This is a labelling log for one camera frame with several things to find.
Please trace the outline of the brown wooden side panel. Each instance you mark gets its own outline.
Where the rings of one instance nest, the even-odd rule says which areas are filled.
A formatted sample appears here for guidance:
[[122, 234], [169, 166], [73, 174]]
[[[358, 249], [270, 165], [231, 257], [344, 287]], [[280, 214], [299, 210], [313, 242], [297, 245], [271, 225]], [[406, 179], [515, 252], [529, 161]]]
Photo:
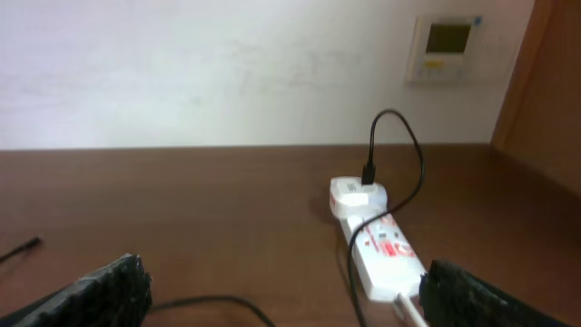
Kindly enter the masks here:
[[580, 194], [580, 0], [537, 0], [490, 144]]

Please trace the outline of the white wall control panel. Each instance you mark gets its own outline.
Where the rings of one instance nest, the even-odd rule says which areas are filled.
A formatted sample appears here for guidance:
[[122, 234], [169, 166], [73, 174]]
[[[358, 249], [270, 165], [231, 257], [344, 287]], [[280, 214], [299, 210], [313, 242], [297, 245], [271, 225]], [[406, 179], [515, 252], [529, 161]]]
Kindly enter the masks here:
[[504, 80], [527, 28], [522, 17], [419, 15], [409, 52], [409, 84], [473, 84]]

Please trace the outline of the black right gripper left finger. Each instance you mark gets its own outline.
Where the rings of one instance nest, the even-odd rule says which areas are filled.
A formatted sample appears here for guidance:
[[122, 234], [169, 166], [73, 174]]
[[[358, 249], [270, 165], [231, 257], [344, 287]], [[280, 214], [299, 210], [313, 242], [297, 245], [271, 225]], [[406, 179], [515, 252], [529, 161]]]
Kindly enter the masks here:
[[125, 254], [1, 318], [5, 327], [137, 327], [153, 303], [142, 259]]

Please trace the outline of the white power strip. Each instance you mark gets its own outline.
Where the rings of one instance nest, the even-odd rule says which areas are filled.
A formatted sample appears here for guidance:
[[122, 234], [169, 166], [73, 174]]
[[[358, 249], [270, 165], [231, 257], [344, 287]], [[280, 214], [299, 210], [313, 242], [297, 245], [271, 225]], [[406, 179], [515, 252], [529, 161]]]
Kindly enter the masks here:
[[399, 294], [410, 298], [419, 294], [426, 269], [392, 215], [358, 233], [353, 259], [371, 301], [393, 302]]

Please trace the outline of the white USB charger adapter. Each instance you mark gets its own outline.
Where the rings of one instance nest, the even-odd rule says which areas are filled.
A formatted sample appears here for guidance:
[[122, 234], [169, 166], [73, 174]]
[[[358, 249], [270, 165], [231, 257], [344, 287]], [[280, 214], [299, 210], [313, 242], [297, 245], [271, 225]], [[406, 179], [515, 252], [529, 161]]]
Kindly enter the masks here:
[[369, 217], [385, 212], [386, 189], [380, 183], [361, 183], [359, 177], [341, 176], [330, 180], [330, 210], [339, 220], [353, 216]]

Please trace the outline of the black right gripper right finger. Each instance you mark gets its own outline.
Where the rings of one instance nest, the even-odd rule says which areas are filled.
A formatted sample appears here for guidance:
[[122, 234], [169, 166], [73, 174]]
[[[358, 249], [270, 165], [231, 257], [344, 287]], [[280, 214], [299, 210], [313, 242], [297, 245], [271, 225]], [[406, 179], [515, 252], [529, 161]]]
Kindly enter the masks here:
[[419, 304], [431, 327], [566, 327], [460, 266], [440, 260], [421, 276]]

